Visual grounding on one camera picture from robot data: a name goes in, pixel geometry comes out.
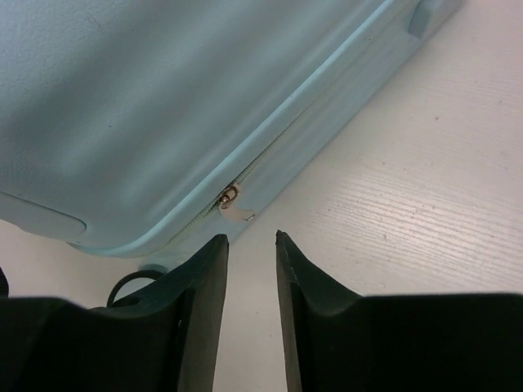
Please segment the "light blue hard-shell suitcase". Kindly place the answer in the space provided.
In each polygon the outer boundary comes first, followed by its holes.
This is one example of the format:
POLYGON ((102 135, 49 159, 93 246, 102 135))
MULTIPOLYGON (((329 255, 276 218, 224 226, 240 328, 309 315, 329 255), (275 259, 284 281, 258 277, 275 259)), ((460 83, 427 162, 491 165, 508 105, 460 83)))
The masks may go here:
POLYGON ((1 218, 143 259, 235 239, 461 4, 4 1, 1 218))

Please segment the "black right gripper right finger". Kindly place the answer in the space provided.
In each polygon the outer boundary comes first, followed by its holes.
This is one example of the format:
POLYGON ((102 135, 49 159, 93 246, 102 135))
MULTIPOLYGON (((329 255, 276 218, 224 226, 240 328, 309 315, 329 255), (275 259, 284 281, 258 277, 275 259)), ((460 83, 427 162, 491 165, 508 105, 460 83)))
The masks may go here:
POLYGON ((275 246, 289 390, 521 390, 521 295, 362 296, 275 246))

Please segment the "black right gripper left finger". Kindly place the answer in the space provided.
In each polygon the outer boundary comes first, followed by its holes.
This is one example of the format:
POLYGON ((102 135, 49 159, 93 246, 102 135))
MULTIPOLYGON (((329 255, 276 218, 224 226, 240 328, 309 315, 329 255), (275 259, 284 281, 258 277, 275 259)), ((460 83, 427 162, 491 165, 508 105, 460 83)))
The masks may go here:
POLYGON ((4 391, 210 391, 228 240, 108 307, 56 297, 1 300, 4 391))

